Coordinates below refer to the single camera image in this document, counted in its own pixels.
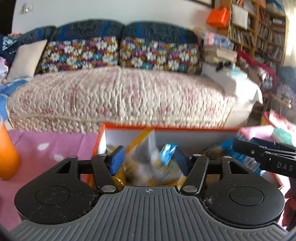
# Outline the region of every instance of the white paper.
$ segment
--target white paper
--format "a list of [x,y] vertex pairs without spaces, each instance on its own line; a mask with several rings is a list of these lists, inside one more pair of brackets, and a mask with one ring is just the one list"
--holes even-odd
[[248,11],[236,4],[232,4],[232,23],[247,29]]
[[259,86],[249,78],[235,78],[229,74],[231,71],[226,67],[217,72],[215,65],[207,63],[203,63],[202,72],[220,84],[226,94],[236,96],[239,103],[245,103],[246,100],[263,103]]

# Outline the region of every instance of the metal screw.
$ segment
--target metal screw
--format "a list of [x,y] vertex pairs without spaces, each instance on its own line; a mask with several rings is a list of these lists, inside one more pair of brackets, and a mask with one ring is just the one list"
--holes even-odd
[[116,187],[113,185],[105,185],[102,187],[103,192],[114,192],[116,190]]
[[187,186],[183,187],[183,191],[184,192],[188,192],[188,193],[196,192],[197,191],[197,187],[196,186],[192,186],[192,185],[187,185]]

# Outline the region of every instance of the pink tablecloth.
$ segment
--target pink tablecloth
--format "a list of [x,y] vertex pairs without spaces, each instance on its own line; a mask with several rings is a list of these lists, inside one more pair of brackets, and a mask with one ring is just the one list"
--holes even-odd
[[8,230],[21,223],[14,206],[16,192],[68,156],[90,159],[97,134],[9,131],[20,157],[17,174],[0,181],[0,223]]

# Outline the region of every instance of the beige pillow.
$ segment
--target beige pillow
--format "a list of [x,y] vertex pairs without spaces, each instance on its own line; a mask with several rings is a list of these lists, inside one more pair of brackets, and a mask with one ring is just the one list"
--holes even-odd
[[15,55],[7,80],[33,77],[47,40],[20,46]]

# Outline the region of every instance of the white wall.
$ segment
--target white wall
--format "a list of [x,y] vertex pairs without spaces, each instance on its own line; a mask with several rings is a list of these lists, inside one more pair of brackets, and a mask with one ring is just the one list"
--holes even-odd
[[[21,15],[24,3],[33,4],[34,10]],[[16,0],[12,31],[24,33],[40,26],[104,18],[124,24],[137,20],[164,21],[186,28],[203,26],[216,32],[206,24],[210,11],[210,7],[188,0]]]

